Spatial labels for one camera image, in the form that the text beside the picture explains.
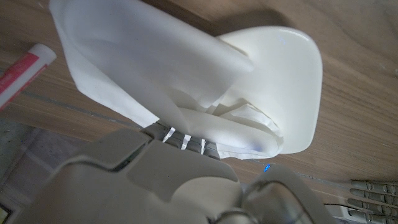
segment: white plastic container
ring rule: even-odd
[[[0,111],[57,58],[43,44],[35,44],[0,77]]]

